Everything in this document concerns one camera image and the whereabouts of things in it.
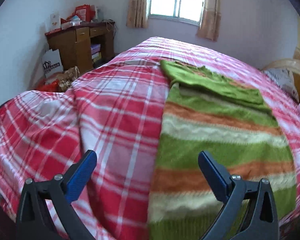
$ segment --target metal screw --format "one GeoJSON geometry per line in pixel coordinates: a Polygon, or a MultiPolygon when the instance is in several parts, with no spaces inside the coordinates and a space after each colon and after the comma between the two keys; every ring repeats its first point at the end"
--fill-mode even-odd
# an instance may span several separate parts
{"type": "Polygon", "coordinates": [[[62,174],[57,174],[57,175],[54,176],[54,179],[55,180],[61,180],[61,179],[63,179],[63,176],[62,176],[62,174]]]}
{"type": "Polygon", "coordinates": [[[262,181],[262,183],[264,183],[264,184],[269,184],[269,180],[268,180],[268,179],[262,179],[261,181],[262,181]]]}
{"type": "Polygon", "coordinates": [[[31,184],[32,183],[32,179],[31,178],[28,178],[28,179],[26,179],[26,184],[31,184]]]}
{"type": "Polygon", "coordinates": [[[240,180],[241,176],[240,175],[232,175],[231,178],[234,180],[240,180]]]}

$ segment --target plaid bedspread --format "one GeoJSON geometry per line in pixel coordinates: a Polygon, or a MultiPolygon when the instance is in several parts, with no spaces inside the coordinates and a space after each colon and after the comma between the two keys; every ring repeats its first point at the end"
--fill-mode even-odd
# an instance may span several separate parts
{"type": "MultiPolygon", "coordinates": [[[[281,223],[300,214],[300,116],[292,99],[237,59],[155,37],[83,75],[64,94],[27,91],[0,109],[0,205],[12,219],[26,178],[52,179],[92,149],[97,167],[72,206],[96,239],[147,238],[148,194],[168,94],[161,59],[205,65],[261,91],[297,171],[297,208],[281,223]]],[[[62,231],[51,202],[48,207],[62,231]]]]}

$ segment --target window frame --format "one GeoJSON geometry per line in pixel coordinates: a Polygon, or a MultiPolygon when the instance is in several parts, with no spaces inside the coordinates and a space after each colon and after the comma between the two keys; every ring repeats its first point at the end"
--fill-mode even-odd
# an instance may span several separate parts
{"type": "Polygon", "coordinates": [[[172,21],[178,21],[178,22],[183,22],[183,23],[189,23],[189,24],[197,25],[197,26],[200,25],[200,22],[202,20],[202,14],[203,14],[204,0],[202,0],[201,14],[200,14],[200,19],[199,19],[198,22],[190,20],[190,19],[187,19],[187,18],[181,18],[179,16],[180,15],[181,0],[179,1],[179,13],[178,13],[178,15],[176,15],[177,0],[175,0],[175,2],[174,2],[175,4],[174,4],[173,15],[176,15],[176,16],[168,16],[168,15],[161,15],[161,14],[151,14],[151,2],[152,2],[152,0],[149,1],[149,8],[148,8],[148,11],[149,11],[148,17],[149,18],[172,20],[172,21]]]}

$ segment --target desk drawer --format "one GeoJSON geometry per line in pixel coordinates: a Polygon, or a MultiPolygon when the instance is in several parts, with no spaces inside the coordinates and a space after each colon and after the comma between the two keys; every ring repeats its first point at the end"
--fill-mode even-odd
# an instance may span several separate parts
{"type": "Polygon", "coordinates": [[[89,38],[89,27],[84,27],[76,30],[77,42],[84,41],[89,38]]]}
{"type": "Polygon", "coordinates": [[[107,30],[106,27],[94,27],[94,28],[90,28],[90,37],[92,38],[92,37],[104,35],[107,32],[108,32],[108,30],[107,30]]]}

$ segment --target white paper bag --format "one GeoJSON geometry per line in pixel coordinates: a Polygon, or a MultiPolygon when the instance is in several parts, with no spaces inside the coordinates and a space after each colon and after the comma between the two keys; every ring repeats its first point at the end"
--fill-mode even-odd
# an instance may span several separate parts
{"type": "Polygon", "coordinates": [[[46,78],[50,77],[53,73],[62,72],[63,66],[59,50],[48,50],[42,57],[42,66],[46,78]]]}

